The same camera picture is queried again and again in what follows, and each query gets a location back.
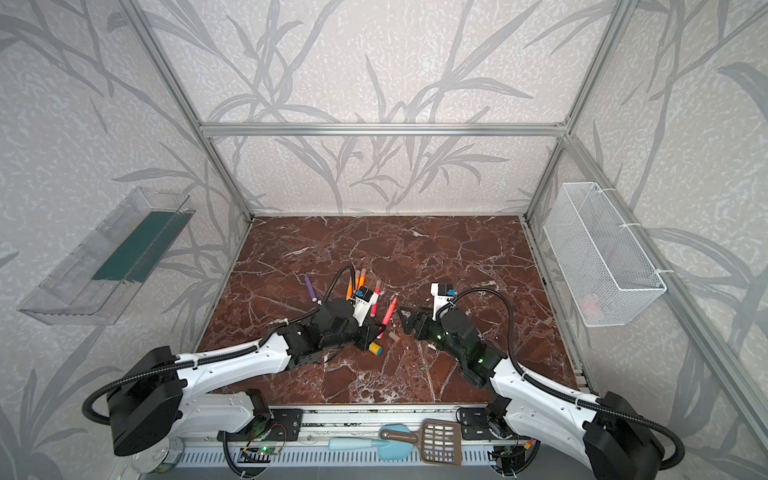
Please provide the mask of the light blue silicone spatula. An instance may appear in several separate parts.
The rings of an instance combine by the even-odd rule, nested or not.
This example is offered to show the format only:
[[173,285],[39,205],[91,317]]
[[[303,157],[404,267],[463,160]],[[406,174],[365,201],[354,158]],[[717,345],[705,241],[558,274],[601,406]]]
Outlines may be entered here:
[[330,451],[350,451],[374,448],[382,461],[399,461],[406,459],[414,446],[409,443],[386,440],[381,438],[362,437],[333,437],[328,440]]

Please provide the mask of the aluminium front rail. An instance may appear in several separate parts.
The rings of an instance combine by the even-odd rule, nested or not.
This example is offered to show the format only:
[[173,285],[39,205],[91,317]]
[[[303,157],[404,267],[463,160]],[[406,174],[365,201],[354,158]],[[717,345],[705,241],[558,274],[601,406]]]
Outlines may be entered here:
[[[483,407],[481,405],[346,405],[294,407],[304,411],[298,440],[295,442],[242,441],[229,442],[217,439],[214,432],[172,436],[183,440],[185,449],[180,462],[174,468],[227,467],[234,468],[241,478],[253,477],[268,468],[278,467],[399,467],[426,466],[419,457],[416,447],[404,460],[382,461],[374,448],[330,451],[328,440],[333,437],[380,438],[384,427],[400,431],[408,428],[416,432],[426,419],[457,422],[456,413],[460,407]],[[281,453],[272,457],[269,463],[242,463],[240,450],[247,445],[279,445]],[[461,466],[490,466],[501,470],[508,468],[518,473],[531,459],[539,445],[546,445],[534,438],[525,437],[518,441],[463,440]]]

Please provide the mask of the purple marker pen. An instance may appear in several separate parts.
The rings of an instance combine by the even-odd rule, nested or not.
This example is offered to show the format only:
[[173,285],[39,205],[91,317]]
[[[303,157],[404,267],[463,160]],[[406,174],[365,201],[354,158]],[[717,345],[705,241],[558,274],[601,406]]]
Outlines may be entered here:
[[318,297],[308,275],[304,275],[304,283],[307,288],[311,301],[313,303],[316,303],[318,301]]

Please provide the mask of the red marker pen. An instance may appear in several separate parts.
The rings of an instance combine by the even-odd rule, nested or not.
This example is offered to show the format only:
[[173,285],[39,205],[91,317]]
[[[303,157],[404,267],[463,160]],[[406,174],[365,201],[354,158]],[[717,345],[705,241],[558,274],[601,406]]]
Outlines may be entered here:
[[370,317],[371,318],[375,318],[376,315],[377,315],[378,299],[379,299],[379,296],[380,296],[380,293],[381,293],[381,285],[382,285],[382,281],[380,279],[377,280],[376,284],[375,284],[375,289],[374,289],[374,296],[375,297],[372,299],[373,302],[372,302],[371,309],[370,309]]

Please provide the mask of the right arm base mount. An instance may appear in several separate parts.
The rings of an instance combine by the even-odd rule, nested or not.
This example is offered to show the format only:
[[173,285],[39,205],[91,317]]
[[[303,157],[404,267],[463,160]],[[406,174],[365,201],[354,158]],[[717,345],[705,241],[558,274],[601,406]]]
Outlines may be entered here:
[[506,409],[511,402],[497,396],[484,407],[460,407],[456,420],[461,427],[463,440],[518,441],[524,439],[514,432],[504,420]]

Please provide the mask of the pink marker pen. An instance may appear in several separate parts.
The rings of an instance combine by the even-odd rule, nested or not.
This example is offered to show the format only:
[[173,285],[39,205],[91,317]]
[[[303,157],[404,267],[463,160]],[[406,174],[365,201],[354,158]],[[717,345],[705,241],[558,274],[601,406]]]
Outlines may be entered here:
[[389,304],[389,306],[388,306],[388,308],[386,310],[386,313],[385,313],[385,315],[383,317],[382,324],[384,326],[388,326],[389,325],[389,323],[390,323],[390,321],[391,321],[391,319],[392,319],[392,317],[393,317],[393,315],[395,313],[395,310],[396,310],[396,307],[397,307],[397,303],[398,303],[398,296],[395,295],[391,299],[391,302],[390,302],[390,304]]

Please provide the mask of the small circuit board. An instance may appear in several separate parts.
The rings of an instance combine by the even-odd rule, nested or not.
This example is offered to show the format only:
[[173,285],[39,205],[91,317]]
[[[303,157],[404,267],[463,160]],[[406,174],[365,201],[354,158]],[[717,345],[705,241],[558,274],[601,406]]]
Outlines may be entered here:
[[250,464],[269,463],[282,449],[279,445],[247,445],[240,450],[239,461]]

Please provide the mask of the brown slotted spatula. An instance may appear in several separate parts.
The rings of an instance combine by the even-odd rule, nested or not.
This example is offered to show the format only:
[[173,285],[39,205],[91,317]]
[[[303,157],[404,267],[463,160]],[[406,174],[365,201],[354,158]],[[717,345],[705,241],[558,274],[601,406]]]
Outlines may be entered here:
[[428,464],[461,466],[462,436],[461,425],[435,419],[426,419],[421,428],[411,432],[394,427],[384,427],[379,432],[382,440],[396,441],[417,448],[420,459]]

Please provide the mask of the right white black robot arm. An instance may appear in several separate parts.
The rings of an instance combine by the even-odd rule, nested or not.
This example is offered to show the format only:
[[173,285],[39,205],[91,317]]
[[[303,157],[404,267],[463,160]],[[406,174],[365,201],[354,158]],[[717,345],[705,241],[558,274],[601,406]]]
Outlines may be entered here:
[[583,393],[514,364],[457,309],[444,312],[446,325],[429,308],[401,307],[398,315],[405,334],[433,343],[457,360],[465,380],[496,394],[488,412],[498,435],[534,438],[598,479],[653,479],[661,470],[665,449],[656,431],[620,395]]

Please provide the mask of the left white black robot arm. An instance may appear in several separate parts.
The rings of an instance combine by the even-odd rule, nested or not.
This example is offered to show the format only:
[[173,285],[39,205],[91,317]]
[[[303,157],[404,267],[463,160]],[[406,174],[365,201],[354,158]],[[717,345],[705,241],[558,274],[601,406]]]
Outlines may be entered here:
[[318,363],[329,350],[368,350],[385,329],[369,310],[362,300],[331,300],[257,341],[197,354],[153,349],[105,388],[114,454],[131,456],[169,436],[241,431],[255,417],[255,402],[219,389]]

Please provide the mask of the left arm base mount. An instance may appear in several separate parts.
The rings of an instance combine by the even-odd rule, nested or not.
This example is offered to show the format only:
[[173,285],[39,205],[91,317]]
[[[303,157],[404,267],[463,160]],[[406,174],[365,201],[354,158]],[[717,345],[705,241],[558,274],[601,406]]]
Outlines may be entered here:
[[229,442],[275,441],[295,442],[298,440],[304,411],[300,408],[271,409],[259,390],[247,390],[252,404],[254,418],[235,433],[220,431],[217,439]]

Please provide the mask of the yellow toy shovel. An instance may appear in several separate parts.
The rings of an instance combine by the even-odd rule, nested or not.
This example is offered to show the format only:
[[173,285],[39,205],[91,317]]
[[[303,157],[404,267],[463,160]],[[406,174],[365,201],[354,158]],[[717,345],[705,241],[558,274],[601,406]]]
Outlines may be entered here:
[[374,355],[376,355],[376,356],[380,356],[382,354],[382,351],[383,351],[382,347],[379,344],[375,343],[375,342],[372,342],[369,345],[368,350],[371,353],[373,353]]

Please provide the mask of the aluminium cage frame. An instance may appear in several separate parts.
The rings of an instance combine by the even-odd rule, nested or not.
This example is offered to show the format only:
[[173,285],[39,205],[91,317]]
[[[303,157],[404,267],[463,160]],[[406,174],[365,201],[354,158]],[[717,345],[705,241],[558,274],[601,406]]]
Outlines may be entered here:
[[594,156],[590,154],[575,132],[589,99],[608,68],[611,56],[616,52],[621,37],[627,31],[631,17],[638,7],[637,2],[619,1],[615,4],[607,30],[600,40],[595,57],[577,93],[574,106],[563,121],[555,123],[204,123],[194,112],[192,102],[184,92],[140,3],[121,1],[118,7],[125,26],[136,36],[175,106],[180,110],[194,145],[202,150],[208,165],[214,168],[229,194],[233,196],[241,214],[246,218],[252,218],[253,213],[241,190],[234,183],[232,174],[217,154],[209,136],[206,135],[207,130],[211,130],[216,136],[556,138],[555,150],[536,187],[532,203],[534,205],[540,203],[544,189],[553,177],[561,157],[564,154],[572,155],[583,175],[601,187],[618,214],[627,222],[650,262],[668,275],[665,300],[671,312],[758,445],[761,448],[767,446],[766,396],[745,370],[736,354],[718,334],[714,324],[696,303],[678,272],[673,270],[669,260],[655,245],[649,231],[643,228],[640,220],[631,211],[604,170],[597,165]]

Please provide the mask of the clear plastic wall tray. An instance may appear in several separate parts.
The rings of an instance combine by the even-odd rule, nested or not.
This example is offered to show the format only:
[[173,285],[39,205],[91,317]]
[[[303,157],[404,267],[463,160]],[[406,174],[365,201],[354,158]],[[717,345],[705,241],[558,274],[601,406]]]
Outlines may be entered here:
[[115,324],[195,213],[188,194],[135,188],[18,310],[47,325]]

